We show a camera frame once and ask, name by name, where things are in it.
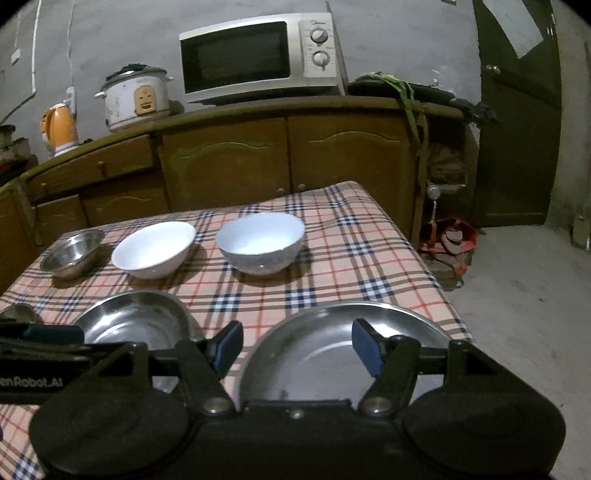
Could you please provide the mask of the medium steel bowl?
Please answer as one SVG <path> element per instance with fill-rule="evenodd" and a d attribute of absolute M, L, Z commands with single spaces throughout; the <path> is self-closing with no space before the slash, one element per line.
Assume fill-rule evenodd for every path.
<path fill-rule="evenodd" d="M 173 348 L 183 339 L 204 339 L 204 332 L 177 297 L 156 290 L 121 293 L 96 303 L 74 325 L 86 343 L 143 342 L 151 350 Z"/>

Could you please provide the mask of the white rice cooker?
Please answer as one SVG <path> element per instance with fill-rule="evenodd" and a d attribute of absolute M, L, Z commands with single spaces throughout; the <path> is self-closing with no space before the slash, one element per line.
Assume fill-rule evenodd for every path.
<path fill-rule="evenodd" d="M 173 80 L 160 67 L 131 63 L 105 78 L 95 94 L 102 99 L 105 123 L 111 133 L 170 115 L 168 83 Z"/>

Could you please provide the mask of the large steel basin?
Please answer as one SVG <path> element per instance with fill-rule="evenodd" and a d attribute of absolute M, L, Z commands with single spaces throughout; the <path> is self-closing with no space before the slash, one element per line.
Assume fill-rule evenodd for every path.
<path fill-rule="evenodd" d="M 451 337 L 408 309 L 375 301 L 335 301 L 305 309 L 267 331 L 238 370 L 233 398 L 358 404 L 374 378 L 352 344 L 353 321 L 367 320 L 386 338 L 406 335 L 424 347 L 446 348 Z"/>

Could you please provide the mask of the white microwave oven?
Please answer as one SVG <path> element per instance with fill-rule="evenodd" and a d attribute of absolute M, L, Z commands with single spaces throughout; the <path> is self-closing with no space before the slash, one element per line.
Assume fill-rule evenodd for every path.
<path fill-rule="evenodd" d="M 266 15 L 201 27 L 181 33 L 179 47 L 189 103 L 346 93 L 346 68 L 330 12 Z"/>

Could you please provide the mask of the orange electric kettle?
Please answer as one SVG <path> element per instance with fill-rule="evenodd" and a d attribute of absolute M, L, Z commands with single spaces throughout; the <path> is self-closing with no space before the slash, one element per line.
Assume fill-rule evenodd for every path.
<path fill-rule="evenodd" d="M 57 103 L 43 113 L 40 131 L 51 158 L 79 146 L 76 119 L 65 103 Z"/>

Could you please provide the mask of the dark wooden door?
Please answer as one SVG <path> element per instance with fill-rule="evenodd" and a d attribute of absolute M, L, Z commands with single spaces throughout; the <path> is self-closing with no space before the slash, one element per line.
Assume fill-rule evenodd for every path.
<path fill-rule="evenodd" d="M 545 222 L 557 170 L 562 88 L 548 1 L 477 1 L 481 127 L 473 220 L 479 226 Z"/>

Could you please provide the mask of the small steel bowl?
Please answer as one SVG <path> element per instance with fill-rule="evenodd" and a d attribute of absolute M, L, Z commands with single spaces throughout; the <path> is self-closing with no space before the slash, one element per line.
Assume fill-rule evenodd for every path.
<path fill-rule="evenodd" d="M 102 230 L 85 230 L 60 241 L 43 258 L 40 269 L 61 280 L 73 280 L 89 271 L 99 257 Z"/>

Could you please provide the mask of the white deep bowl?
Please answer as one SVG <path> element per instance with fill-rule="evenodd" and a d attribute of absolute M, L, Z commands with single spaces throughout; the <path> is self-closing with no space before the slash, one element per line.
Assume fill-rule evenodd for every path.
<path fill-rule="evenodd" d="M 304 243 L 300 218 L 280 212 L 256 213 L 224 224 L 215 242 L 229 265 L 252 276 L 280 272 L 297 259 Z"/>

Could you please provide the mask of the red stool with items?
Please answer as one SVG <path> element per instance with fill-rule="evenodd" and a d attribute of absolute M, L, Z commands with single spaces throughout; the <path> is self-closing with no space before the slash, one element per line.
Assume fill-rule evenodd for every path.
<path fill-rule="evenodd" d="M 438 201 L 444 195 L 458 193 L 462 184 L 427 183 L 427 198 L 432 210 L 420 233 L 418 251 L 432 275 L 445 291 L 465 285 L 472 265 L 479 232 L 458 217 L 437 218 Z"/>

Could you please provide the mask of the white shallow bowl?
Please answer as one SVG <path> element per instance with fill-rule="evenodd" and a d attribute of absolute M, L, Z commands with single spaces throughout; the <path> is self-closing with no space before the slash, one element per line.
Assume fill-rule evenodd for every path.
<path fill-rule="evenodd" d="M 164 278 L 186 259 L 197 231 L 187 222 L 166 221 L 127 236 L 113 250 L 113 265 L 140 280 Z"/>

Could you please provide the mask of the brown wooden cabinet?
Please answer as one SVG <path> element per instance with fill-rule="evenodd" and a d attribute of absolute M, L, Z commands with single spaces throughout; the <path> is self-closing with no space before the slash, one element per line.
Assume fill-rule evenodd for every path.
<path fill-rule="evenodd" d="M 429 145 L 464 144 L 464 115 L 377 97 L 250 102 L 111 134 L 1 189 L 1 284 L 64 233 L 360 183 L 417 243 Z"/>

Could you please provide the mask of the plaid tablecloth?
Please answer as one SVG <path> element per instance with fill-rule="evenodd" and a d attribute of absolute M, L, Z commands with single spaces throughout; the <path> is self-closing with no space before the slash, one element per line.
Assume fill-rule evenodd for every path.
<path fill-rule="evenodd" d="M 230 268 L 215 235 L 249 214 L 287 212 L 305 224 L 304 246 L 287 269 L 252 277 Z M 183 264 L 165 279 L 142 282 L 111 263 L 111 250 L 141 228 L 184 221 L 197 231 Z M 193 210 L 101 227 L 106 248 L 85 277 L 58 283 L 43 273 L 41 254 L 1 295 L 1 310 L 27 303 L 49 324 L 70 324 L 99 300 L 132 289 L 157 289 L 180 299 L 207 337 L 230 320 L 245 326 L 245 357 L 267 330 L 305 308 L 336 300 L 380 301 L 430 319 L 455 339 L 470 339 L 435 277 L 394 221 L 353 181 L 249 206 Z M 233 396 L 242 358 L 223 385 Z M 1 479 L 43 476 L 27 434 L 34 407 L 1 405 Z"/>

